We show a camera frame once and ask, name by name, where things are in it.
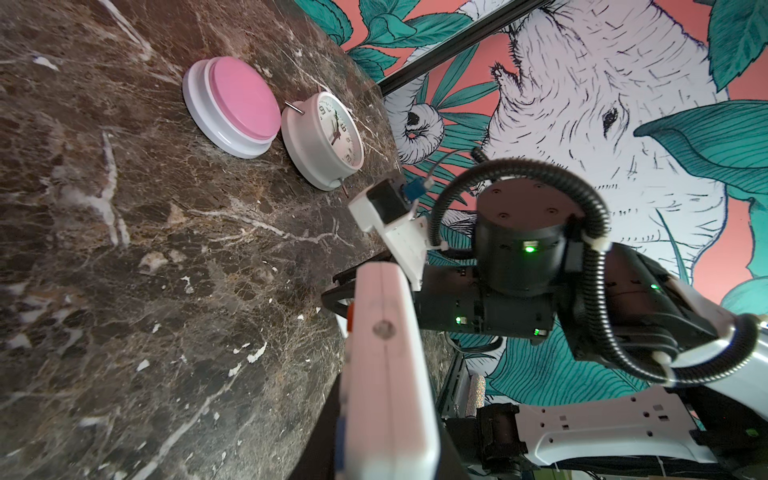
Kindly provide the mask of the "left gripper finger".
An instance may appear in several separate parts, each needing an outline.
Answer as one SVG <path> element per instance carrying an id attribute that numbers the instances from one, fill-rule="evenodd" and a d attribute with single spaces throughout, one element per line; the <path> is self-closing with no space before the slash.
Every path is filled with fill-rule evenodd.
<path id="1" fill-rule="evenodd" d="M 336 427 L 340 415 L 340 383 L 338 374 L 326 397 L 318 420 L 289 480 L 334 480 Z"/>

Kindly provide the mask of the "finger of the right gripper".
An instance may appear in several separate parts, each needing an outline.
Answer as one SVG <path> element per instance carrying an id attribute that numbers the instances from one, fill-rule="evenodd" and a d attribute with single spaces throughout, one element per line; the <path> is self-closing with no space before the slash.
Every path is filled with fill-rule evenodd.
<path id="1" fill-rule="evenodd" d="M 394 260 L 393 255 L 388 251 L 385 250 L 383 252 L 380 252 L 373 257 L 370 257 L 366 260 L 363 260 L 362 262 L 342 271 L 337 274 L 335 274 L 332 277 L 332 281 L 339 286 L 344 285 L 346 283 L 351 282 L 354 280 L 357 276 L 357 270 L 363 266 L 364 264 L 370 263 L 370 262 L 391 262 Z"/>
<path id="2" fill-rule="evenodd" d="M 341 318 L 347 319 L 349 317 L 349 306 L 354 302 L 354 296 L 354 287 L 335 287 L 321 295 L 321 303 L 325 309 Z"/>

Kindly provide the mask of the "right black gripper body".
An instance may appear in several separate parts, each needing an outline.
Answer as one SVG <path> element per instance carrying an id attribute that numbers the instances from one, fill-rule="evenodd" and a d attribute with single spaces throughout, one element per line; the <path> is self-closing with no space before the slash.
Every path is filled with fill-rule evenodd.
<path id="1" fill-rule="evenodd" d="M 549 336 L 555 323 L 552 293 L 497 291 L 475 267 L 427 266 L 413 299 L 423 330 L 528 339 L 536 344 Z"/>

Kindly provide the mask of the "white remote control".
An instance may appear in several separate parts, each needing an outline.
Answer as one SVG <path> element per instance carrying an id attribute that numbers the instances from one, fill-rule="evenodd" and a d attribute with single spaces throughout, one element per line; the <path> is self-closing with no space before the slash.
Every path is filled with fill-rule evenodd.
<path id="1" fill-rule="evenodd" d="M 441 440 L 411 288 L 394 263 L 357 271 L 336 428 L 338 479 L 433 479 Z"/>

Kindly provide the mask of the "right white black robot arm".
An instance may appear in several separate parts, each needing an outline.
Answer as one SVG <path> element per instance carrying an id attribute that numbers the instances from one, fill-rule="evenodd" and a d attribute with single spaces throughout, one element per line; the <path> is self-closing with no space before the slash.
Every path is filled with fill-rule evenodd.
<path id="1" fill-rule="evenodd" d="M 404 270 L 420 328 L 537 344 L 559 324 L 576 360 L 645 381 L 655 399 L 583 403 L 570 416 L 483 407 L 446 421 L 465 463 L 496 475 L 557 463 L 646 474 L 656 455 L 692 476 L 766 470 L 767 407 L 742 382 L 758 354 L 754 315 L 726 311 L 612 243 L 606 203 L 562 168 L 480 160 L 426 219 L 415 214 L 424 189 L 396 176 L 349 206 L 384 240 L 380 260 Z"/>

